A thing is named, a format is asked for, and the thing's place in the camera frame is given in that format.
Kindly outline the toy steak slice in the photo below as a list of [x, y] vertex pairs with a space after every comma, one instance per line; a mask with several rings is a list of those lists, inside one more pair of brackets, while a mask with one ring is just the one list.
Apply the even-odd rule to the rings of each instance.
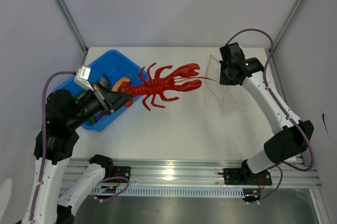
[[126, 83], [130, 83], [131, 80], [127, 77], [122, 77], [121, 79], [119, 79], [114, 86], [112, 87], [111, 91], [118, 91], [119, 88], [122, 86], [122, 84], [126, 82]]

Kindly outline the clear pink-dotted zip bag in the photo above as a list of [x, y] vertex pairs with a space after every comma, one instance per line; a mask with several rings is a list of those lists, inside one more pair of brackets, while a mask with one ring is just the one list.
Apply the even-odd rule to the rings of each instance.
[[249, 93], [240, 85], [220, 85], [220, 70], [220, 61], [209, 53], [209, 61], [205, 71], [205, 77], [208, 78], [205, 80], [205, 84], [209, 92], [228, 112], [248, 111], [251, 105]]

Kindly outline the red toy lobster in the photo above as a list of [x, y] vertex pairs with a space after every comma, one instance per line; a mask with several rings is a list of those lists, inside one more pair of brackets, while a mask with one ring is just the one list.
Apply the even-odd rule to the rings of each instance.
[[179, 97], [167, 98], [164, 92], [168, 90], [177, 92], [193, 91], [202, 86], [203, 80], [208, 79], [205, 76], [199, 76], [197, 71], [200, 69], [200, 66], [197, 63], [180, 66], [165, 77], [161, 77], [161, 73], [166, 69], [172, 69], [173, 66], [162, 66], [155, 71], [154, 76], [151, 76], [150, 69], [155, 65], [156, 63], [153, 63], [147, 70], [144, 70], [144, 68], [140, 70], [138, 77], [142, 82], [141, 84], [133, 86], [131, 82], [124, 82], [119, 88], [118, 91], [132, 95], [132, 99], [125, 104], [126, 107], [131, 107], [136, 97], [143, 96], [142, 104], [147, 110], [151, 110], [146, 103], [149, 98], [151, 98], [151, 105], [153, 107], [165, 108], [165, 106], [155, 102], [156, 96], [159, 96], [165, 102], [176, 101]]

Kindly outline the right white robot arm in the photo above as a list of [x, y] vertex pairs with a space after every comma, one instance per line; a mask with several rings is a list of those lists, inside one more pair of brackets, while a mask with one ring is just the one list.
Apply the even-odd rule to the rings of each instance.
[[220, 54], [220, 84], [242, 86], [264, 113], [273, 133], [260, 152], [241, 163], [241, 179], [251, 185], [264, 178], [269, 168], [306, 151], [314, 126], [297, 116], [274, 92], [267, 82], [266, 68], [255, 57], [245, 58], [238, 43], [221, 47]]

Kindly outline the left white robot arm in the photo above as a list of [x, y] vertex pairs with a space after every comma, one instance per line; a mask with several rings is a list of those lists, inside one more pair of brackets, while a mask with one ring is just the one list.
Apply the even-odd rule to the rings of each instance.
[[79, 139], [77, 128], [97, 114], [118, 111], [132, 96], [88, 82], [84, 84], [88, 90], [80, 99], [67, 89], [48, 94], [48, 86], [56, 76], [58, 73], [49, 77], [43, 88], [42, 129], [34, 149], [33, 190], [20, 223], [73, 223], [79, 207], [97, 184], [111, 180], [130, 182], [114, 172], [111, 158], [96, 154], [75, 184], [59, 195], [65, 170]]

